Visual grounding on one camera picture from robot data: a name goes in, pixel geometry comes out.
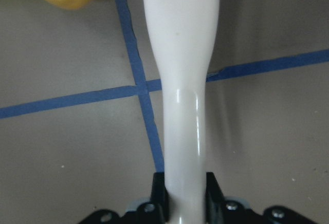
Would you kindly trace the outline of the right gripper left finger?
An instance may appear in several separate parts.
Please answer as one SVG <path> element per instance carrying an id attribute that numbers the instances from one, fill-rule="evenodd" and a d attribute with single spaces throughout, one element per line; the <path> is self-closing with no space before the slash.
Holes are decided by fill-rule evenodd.
<path id="1" fill-rule="evenodd" d="M 115 211 L 100 209 L 82 219 L 80 224 L 102 223 L 167 223 L 169 196 L 165 187 L 165 174 L 154 173 L 150 199 L 135 205 L 122 216 Z"/>

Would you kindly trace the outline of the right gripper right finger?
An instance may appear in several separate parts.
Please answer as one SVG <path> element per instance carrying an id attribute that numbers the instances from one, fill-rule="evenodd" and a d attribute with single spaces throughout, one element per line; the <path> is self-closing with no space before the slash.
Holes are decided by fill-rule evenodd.
<path id="1" fill-rule="evenodd" d="M 224 196 L 213 172 L 206 173 L 206 223 L 315 223 L 284 206 L 271 206 L 262 214 L 241 200 Z"/>

